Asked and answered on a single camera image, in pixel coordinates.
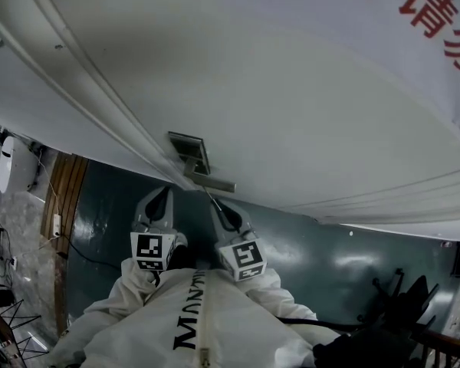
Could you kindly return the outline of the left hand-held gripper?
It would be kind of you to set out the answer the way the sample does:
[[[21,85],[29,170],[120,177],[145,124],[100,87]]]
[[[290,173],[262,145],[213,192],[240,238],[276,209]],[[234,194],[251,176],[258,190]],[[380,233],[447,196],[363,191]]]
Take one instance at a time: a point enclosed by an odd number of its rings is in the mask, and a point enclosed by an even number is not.
[[[173,190],[168,186],[151,191],[135,211],[130,233],[135,264],[144,271],[187,268],[187,238],[173,229]]]

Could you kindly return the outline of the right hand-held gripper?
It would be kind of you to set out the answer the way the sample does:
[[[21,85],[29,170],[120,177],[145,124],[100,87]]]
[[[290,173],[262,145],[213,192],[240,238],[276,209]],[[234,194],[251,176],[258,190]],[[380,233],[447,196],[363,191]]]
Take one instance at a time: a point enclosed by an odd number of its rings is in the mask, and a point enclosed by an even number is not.
[[[213,200],[210,205],[212,224],[219,240],[240,235],[217,249],[222,266],[233,281],[241,282],[264,274],[267,258],[261,239],[251,229],[250,215],[227,200]]]

